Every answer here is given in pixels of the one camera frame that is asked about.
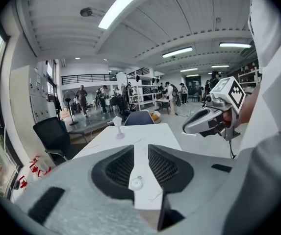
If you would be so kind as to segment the person's right hand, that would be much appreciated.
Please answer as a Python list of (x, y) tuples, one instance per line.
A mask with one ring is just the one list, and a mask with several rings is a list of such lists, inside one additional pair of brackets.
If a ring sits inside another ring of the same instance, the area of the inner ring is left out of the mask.
[(233, 108), (228, 109), (227, 111), (224, 111), (222, 116), (224, 120), (224, 125), (226, 127), (233, 126), (234, 128), (237, 128), (240, 125), (240, 119), (233, 116), (234, 110)]

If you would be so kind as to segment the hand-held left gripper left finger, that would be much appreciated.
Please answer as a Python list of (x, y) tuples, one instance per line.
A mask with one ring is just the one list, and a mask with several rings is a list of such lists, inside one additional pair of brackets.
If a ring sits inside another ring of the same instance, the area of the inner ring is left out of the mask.
[(30, 184), (15, 205), (37, 235), (153, 235), (128, 188), (133, 167), (132, 145), (73, 159)]

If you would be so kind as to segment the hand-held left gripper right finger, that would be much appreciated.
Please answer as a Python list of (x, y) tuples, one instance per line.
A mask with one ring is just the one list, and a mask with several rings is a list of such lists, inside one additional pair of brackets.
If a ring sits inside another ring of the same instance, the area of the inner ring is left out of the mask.
[(223, 184), (234, 161), (148, 146), (149, 167), (162, 188), (157, 229), (162, 231), (199, 209)]

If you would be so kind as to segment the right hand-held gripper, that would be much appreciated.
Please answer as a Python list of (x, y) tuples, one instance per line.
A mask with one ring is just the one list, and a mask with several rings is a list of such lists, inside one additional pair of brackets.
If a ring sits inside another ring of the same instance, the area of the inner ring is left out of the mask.
[(244, 100), (245, 93), (234, 77), (221, 79), (206, 96), (205, 107), (184, 123), (183, 132), (190, 135), (200, 134), (202, 137), (218, 134), (226, 141), (240, 136), (233, 126), (228, 128), (224, 125), (222, 114), (233, 108), (233, 116), (239, 119)]

